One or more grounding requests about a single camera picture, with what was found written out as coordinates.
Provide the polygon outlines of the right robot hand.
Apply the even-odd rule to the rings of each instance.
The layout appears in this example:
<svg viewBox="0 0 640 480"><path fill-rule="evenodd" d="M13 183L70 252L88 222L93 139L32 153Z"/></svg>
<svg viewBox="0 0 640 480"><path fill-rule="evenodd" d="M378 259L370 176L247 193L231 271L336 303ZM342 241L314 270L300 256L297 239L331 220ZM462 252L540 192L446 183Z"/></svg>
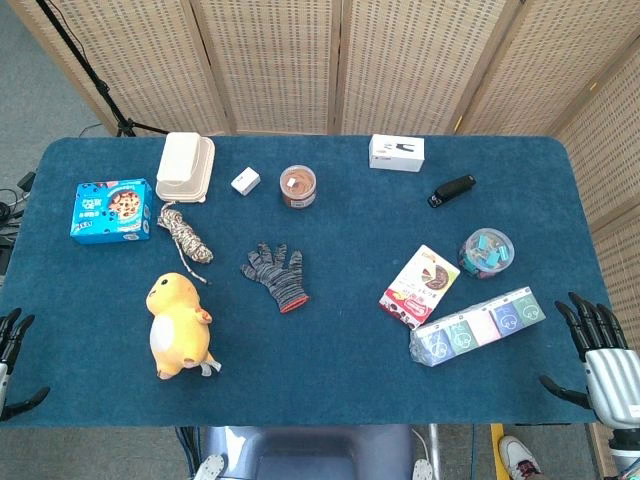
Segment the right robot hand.
<svg viewBox="0 0 640 480"><path fill-rule="evenodd" d="M639 355L627 343L615 314L575 292L572 304L557 301L582 364L587 391L558 385L541 375L539 382L556 398L594 412L597 420L614 430L639 428Z"/></svg>

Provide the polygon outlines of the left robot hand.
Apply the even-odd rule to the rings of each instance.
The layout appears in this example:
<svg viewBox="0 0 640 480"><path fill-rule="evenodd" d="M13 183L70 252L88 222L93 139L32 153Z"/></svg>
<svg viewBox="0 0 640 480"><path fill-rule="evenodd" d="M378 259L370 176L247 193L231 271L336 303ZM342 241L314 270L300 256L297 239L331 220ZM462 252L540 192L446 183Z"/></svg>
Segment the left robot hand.
<svg viewBox="0 0 640 480"><path fill-rule="evenodd" d="M36 408L48 396L51 388L45 386L38 390L32 397L7 404L6 398L10 380L15 368L17 358L26 332L35 320L33 314L20 319L21 308L16 308L7 315L1 317L1 421L6 422L13 417L21 415Z"/></svg>

